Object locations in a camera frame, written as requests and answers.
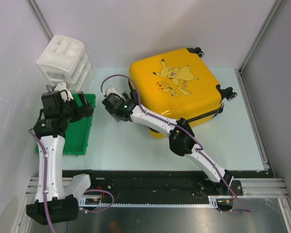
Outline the yellow Pikachu hard-shell suitcase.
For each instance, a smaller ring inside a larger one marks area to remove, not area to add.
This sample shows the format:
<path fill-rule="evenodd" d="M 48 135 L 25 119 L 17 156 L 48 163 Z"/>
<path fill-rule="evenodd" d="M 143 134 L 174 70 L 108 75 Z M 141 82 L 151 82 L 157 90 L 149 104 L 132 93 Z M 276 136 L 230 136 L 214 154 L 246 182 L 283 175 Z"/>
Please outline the yellow Pikachu hard-shell suitcase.
<path fill-rule="evenodd" d="M 202 61 L 200 47 L 181 48 L 132 63 L 129 86 L 138 89 L 142 105 L 164 117 L 186 119 L 191 127 L 222 113 L 223 100 L 237 93 L 222 88 Z"/>

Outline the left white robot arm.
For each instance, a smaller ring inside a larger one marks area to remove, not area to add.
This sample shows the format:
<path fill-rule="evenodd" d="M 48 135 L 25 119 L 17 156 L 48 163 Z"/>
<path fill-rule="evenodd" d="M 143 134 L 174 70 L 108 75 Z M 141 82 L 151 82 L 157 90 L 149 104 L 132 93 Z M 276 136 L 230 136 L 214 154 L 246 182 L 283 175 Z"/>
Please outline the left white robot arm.
<path fill-rule="evenodd" d="M 62 158 L 66 130 L 72 123 L 92 117 L 94 107 L 83 92 L 78 101 L 67 90 L 42 94 L 43 107 L 34 127 L 29 131 L 39 149 L 39 177 L 34 202 L 26 206 L 26 214 L 41 225 L 76 220 L 83 193 L 97 190 L 97 181 L 88 174 L 73 177 L 63 185 Z"/>

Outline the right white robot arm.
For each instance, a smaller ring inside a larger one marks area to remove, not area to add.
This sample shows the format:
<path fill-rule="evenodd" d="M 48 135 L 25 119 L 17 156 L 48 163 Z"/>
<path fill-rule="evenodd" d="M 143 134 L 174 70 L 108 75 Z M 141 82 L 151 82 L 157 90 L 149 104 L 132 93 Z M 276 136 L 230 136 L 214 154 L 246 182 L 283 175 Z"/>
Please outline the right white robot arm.
<path fill-rule="evenodd" d="M 102 94 L 104 96 L 102 104 L 116 121 L 131 121 L 165 135 L 169 139 L 170 150 L 178 156 L 189 158 L 200 167 L 214 183 L 214 190 L 218 194 L 225 195 L 229 191 L 232 196 L 237 196 L 231 188 L 233 175 L 205 153 L 187 120 L 163 117 L 146 109 L 139 100 L 130 99 L 124 93 L 119 94 L 113 87 L 103 91 Z"/>

